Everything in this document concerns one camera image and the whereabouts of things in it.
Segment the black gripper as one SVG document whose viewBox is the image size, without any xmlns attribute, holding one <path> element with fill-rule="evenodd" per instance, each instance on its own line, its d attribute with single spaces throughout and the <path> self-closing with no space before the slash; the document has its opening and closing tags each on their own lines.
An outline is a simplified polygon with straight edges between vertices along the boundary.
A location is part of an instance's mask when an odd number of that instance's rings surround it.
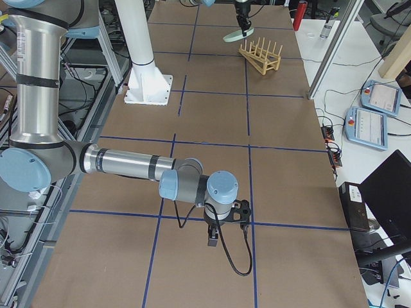
<svg viewBox="0 0 411 308">
<path fill-rule="evenodd" d="M 251 0 L 235 0 L 235 10 L 238 19 L 239 27 L 242 31 L 247 31 L 251 27 L 251 22 L 248 20 L 251 7 Z"/>
<path fill-rule="evenodd" d="M 207 240 L 207 245 L 209 247 L 217 247 L 218 244 L 218 235 L 220 234 L 218 231 L 218 227 L 217 227 L 217 223 L 215 220 L 215 215 L 211 214 L 211 216 L 209 216 L 206 212 L 204 213 L 204 219 L 205 222 L 208 224 L 208 240 Z M 228 223 L 230 222 L 231 219 L 229 216 L 227 216 L 224 219 L 220 219 L 219 223 L 220 226 L 222 226 L 224 223 Z"/>
</svg>

